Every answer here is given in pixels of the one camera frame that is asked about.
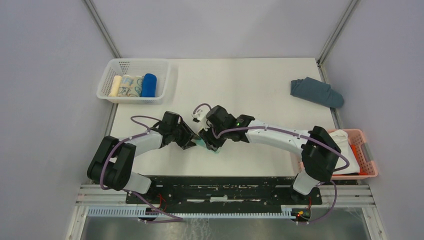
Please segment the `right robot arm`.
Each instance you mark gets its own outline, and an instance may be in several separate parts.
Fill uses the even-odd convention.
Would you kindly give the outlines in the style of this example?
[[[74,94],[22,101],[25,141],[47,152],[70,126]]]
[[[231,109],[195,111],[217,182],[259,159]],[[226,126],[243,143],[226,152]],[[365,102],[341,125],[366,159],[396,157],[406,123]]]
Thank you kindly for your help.
[[[201,125],[198,135],[206,148],[218,151],[227,140],[275,147],[300,156],[303,170],[298,173],[289,189],[289,199],[302,204],[319,183],[331,180],[341,150],[329,133],[320,126],[312,130],[287,129],[269,125],[253,116],[234,117],[216,105],[204,111],[197,106],[193,121]]]

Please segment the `green yellow towel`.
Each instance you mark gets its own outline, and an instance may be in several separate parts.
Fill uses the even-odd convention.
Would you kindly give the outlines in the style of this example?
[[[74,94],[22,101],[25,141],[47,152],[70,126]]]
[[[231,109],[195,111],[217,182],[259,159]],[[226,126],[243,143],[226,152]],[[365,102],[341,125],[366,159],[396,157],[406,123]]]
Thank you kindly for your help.
[[[209,147],[202,139],[195,139],[193,140],[193,142],[196,144],[196,146],[199,146],[201,148],[204,148],[210,152],[213,152],[215,154],[219,153],[221,151],[220,148],[218,149],[212,149],[211,147]]]

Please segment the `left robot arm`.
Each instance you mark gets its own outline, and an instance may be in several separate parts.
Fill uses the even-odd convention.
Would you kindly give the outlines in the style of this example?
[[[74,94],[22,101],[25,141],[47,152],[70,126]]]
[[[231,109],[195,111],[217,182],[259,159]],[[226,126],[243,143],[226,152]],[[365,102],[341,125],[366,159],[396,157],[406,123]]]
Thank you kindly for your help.
[[[135,158],[170,143],[186,150],[200,139],[177,113],[166,111],[155,121],[153,126],[143,124],[146,130],[133,136],[105,136],[88,166],[87,177],[104,190],[136,192],[144,203],[154,202],[158,191],[150,178],[132,171]]]

